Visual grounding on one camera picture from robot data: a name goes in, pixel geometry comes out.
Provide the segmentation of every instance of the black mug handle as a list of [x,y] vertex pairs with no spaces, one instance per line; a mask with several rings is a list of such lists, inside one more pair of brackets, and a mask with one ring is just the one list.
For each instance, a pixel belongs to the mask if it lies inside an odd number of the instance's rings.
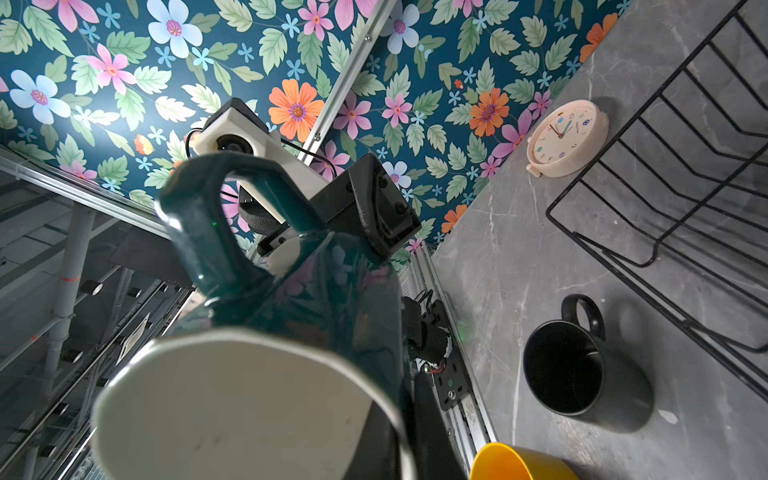
[[576,306],[579,303],[587,313],[589,331],[592,332],[592,335],[595,335],[601,340],[605,340],[605,322],[603,322],[603,316],[600,314],[598,305],[586,295],[572,293],[563,299],[563,304],[560,307],[560,314],[562,315],[563,320],[578,325]]

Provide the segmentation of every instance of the mug handle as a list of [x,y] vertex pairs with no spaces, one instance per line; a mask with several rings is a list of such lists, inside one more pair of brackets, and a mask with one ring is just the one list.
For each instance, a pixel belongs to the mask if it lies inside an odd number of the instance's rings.
[[562,315],[563,320],[578,325],[578,316],[576,314],[576,306],[578,304],[581,304],[582,308],[584,308],[584,311],[587,313],[589,331],[599,339],[605,340],[605,322],[603,321],[603,316],[600,313],[598,305],[586,295],[572,293],[563,299],[563,304],[560,307],[560,314]]
[[192,281],[209,299],[237,298],[273,279],[243,255],[230,231],[219,199],[227,175],[251,181],[299,235],[326,230],[275,161],[221,152],[184,162],[170,177],[155,209]]

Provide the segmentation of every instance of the clock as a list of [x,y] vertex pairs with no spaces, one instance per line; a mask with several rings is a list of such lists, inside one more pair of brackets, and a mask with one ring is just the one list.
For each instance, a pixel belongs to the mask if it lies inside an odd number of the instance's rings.
[[528,137],[528,166],[535,177],[563,177],[588,164],[608,136],[608,116],[587,100],[567,103]]

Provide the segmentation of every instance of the white flower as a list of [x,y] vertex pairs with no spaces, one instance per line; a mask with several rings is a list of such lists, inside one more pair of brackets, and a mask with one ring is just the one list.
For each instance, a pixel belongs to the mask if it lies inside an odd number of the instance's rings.
[[147,10],[158,20],[149,24],[149,35],[159,44],[170,41],[170,51],[178,58],[189,56],[187,42],[196,47],[203,43],[203,32],[185,23],[190,11],[181,0],[170,0],[167,8],[162,0],[147,0]]
[[384,162],[382,167],[384,167],[384,171],[389,174],[398,188],[408,188],[411,186],[411,177],[405,175],[406,170],[408,170],[408,165],[405,162],[397,162],[394,167],[392,162]]
[[21,70],[11,72],[19,88],[11,90],[13,103],[21,108],[32,107],[32,114],[42,124],[53,124],[53,112],[59,117],[69,117],[71,110],[67,102],[54,98],[58,93],[56,83],[45,75],[38,75],[35,81]]
[[381,34],[382,37],[389,36],[386,46],[391,53],[395,55],[400,53],[403,41],[410,48],[414,48],[419,43],[419,34],[411,28],[418,21],[419,8],[411,4],[403,10],[402,0],[397,0]]

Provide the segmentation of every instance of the light blue flower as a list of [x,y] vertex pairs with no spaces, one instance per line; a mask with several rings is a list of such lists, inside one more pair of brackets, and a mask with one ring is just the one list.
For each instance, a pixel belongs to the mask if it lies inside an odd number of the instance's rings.
[[115,28],[120,28],[120,24],[118,23],[118,19],[120,18],[120,14],[115,12],[112,12],[112,5],[109,5],[109,2],[104,4],[104,8],[96,8],[96,12],[104,17],[104,26],[107,28],[112,28],[112,25],[114,25]]
[[89,25],[85,20],[83,20],[83,28],[80,29],[80,33],[85,35],[90,43],[101,40],[101,37],[96,35],[96,25]]
[[470,67],[469,70],[464,70],[464,83],[471,84],[475,82],[475,77],[478,76],[477,72],[475,71],[475,67]]
[[411,118],[411,123],[412,124],[423,125],[425,118],[427,118],[427,116],[424,115],[422,112],[420,112],[418,110],[414,110],[413,111],[413,118]]
[[250,54],[253,51],[253,47],[246,47],[245,43],[243,43],[242,46],[243,47],[237,51],[237,54],[242,55],[245,62],[248,63],[248,60],[253,60],[253,55]]
[[565,72],[566,75],[573,75],[576,73],[576,71],[581,67],[581,63],[578,60],[578,55],[574,57],[573,61],[566,61],[565,64],[568,66],[568,71]]
[[306,70],[301,68],[301,60],[298,58],[295,62],[288,60],[286,61],[286,64],[288,65],[289,71],[288,71],[288,77],[294,77],[296,80],[299,80],[299,74],[304,73]]
[[150,126],[150,130],[152,130],[152,133],[147,135],[150,140],[156,141],[158,145],[162,144],[161,142],[166,141],[162,128],[155,129],[155,127]]
[[563,17],[563,15],[562,15],[562,14],[560,14],[560,19],[559,19],[559,20],[557,20],[557,21],[554,23],[554,26],[558,28],[558,31],[560,31],[560,30],[565,30],[566,28],[568,28],[568,27],[566,26],[566,23],[568,23],[568,20],[569,20],[569,18],[568,18],[568,17]]
[[290,35],[291,38],[293,38],[294,33],[299,33],[299,27],[296,26],[296,23],[299,21],[298,18],[291,18],[290,15],[286,13],[286,22],[283,23],[280,27],[283,28],[284,31],[288,32],[288,35]]
[[616,5],[616,9],[619,11],[619,15],[623,15],[624,12],[626,12],[630,5],[632,5],[632,0],[624,0],[622,3]]
[[149,167],[154,166],[154,164],[152,162],[150,162],[146,157],[144,157],[144,158],[137,158],[136,161],[139,164],[139,170],[149,171]]
[[104,178],[104,183],[101,184],[102,187],[108,188],[110,192],[117,193],[118,190],[120,190],[120,186],[118,185],[117,180],[112,180],[111,178]]
[[373,73],[374,70],[379,70],[381,68],[381,65],[379,65],[379,61],[381,58],[379,57],[373,57],[373,55],[368,56],[368,63],[366,63],[366,67]]
[[37,138],[37,135],[32,134],[31,128],[24,128],[19,126],[18,128],[20,130],[20,134],[18,134],[19,137],[25,139],[27,142],[31,143],[35,138]]
[[170,47],[166,46],[162,50],[160,50],[160,47],[155,47],[154,50],[157,52],[158,55],[160,55],[160,59],[157,60],[157,63],[162,65],[165,63],[165,66],[170,68],[170,63],[174,60],[176,60],[176,57],[170,54]]
[[472,19],[472,24],[478,29],[478,31],[483,31],[484,29],[488,28],[488,14],[482,10],[478,10],[478,17]]
[[544,71],[541,73],[541,78],[539,78],[539,79],[536,81],[536,83],[538,83],[538,87],[539,87],[541,90],[544,90],[544,88],[545,88],[545,87],[548,87],[548,86],[549,86],[549,81],[550,81],[551,79],[552,79],[552,75],[550,75],[549,73],[547,73],[547,71],[546,71],[546,70],[544,70]]
[[214,64],[213,59],[208,58],[208,49],[203,48],[203,51],[197,50],[197,47],[192,47],[192,54],[197,57],[192,61],[192,65],[203,65],[203,70],[208,71],[208,64]]

